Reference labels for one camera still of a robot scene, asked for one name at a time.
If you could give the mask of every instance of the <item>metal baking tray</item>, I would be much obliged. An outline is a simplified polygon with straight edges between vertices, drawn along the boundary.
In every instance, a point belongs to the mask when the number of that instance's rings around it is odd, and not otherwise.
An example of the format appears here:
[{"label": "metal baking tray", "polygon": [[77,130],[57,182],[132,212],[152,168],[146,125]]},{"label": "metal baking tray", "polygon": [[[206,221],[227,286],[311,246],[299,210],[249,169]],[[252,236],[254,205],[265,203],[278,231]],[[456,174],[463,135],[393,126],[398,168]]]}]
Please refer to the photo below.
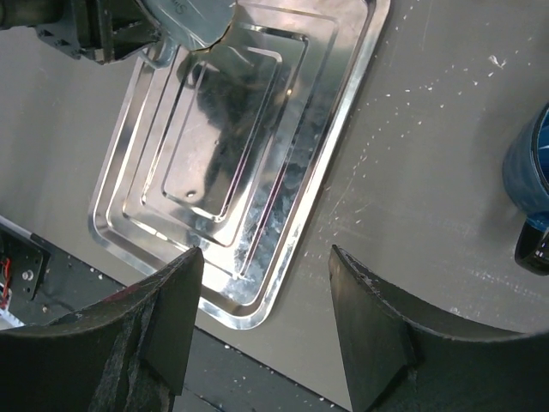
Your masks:
[{"label": "metal baking tray", "polygon": [[181,49],[163,70],[139,61],[94,193],[94,238],[147,275],[200,246],[200,308],[258,326],[388,13],[389,0],[240,2],[209,51]]}]

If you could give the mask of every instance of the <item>shiny metal tray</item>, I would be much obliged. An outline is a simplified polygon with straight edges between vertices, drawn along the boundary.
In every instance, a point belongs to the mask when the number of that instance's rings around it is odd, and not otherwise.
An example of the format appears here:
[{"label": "shiny metal tray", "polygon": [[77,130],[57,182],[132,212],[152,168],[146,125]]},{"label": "shiny metal tray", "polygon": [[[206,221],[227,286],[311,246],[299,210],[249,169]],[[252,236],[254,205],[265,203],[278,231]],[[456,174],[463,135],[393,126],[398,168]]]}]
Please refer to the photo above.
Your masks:
[{"label": "shiny metal tray", "polygon": [[240,2],[208,52],[138,62],[90,230],[145,274],[192,245],[200,308],[233,329],[270,312],[389,0]]}]

